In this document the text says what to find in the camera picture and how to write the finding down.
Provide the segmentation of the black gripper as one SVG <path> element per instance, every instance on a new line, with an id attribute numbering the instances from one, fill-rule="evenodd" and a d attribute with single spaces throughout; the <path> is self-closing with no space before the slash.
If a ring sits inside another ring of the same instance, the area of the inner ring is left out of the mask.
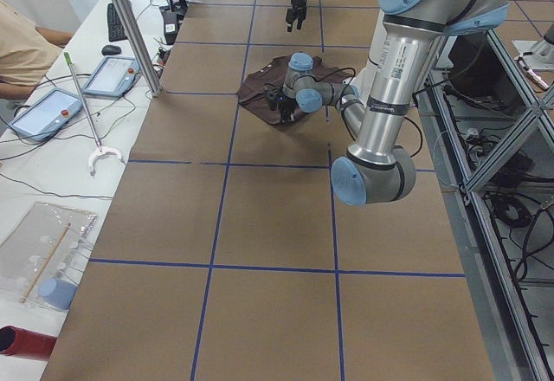
<path id="1" fill-rule="evenodd" d="M 297 22 L 296 29 L 301 30 L 306 19 L 307 0 L 291 0 L 291 7 L 287 10 L 287 32 L 293 31 L 293 22 Z"/>
<path id="2" fill-rule="evenodd" d="M 291 122 L 295 122 L 295 110 L 297 108 L 297 103 L 295 99 L 288 97 L 282 88 L 279 89 L 277 93 L 277 109 L 280 113 L 280 123 L 282 125 L 289 124 L 289 117 Z"/>

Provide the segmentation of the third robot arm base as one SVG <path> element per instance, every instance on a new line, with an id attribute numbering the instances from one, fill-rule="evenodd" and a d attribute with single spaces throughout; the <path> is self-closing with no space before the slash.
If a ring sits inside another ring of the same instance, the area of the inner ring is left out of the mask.
<path id="1" fill-rule="evenodd" d="M 512 44 L 518 52 L 514 61 L 519 69 L 541 91 L 547 91 L 551 85 L 538 72 L 553 71 L 553 25 L 539 41 L 514 40 Z"/>

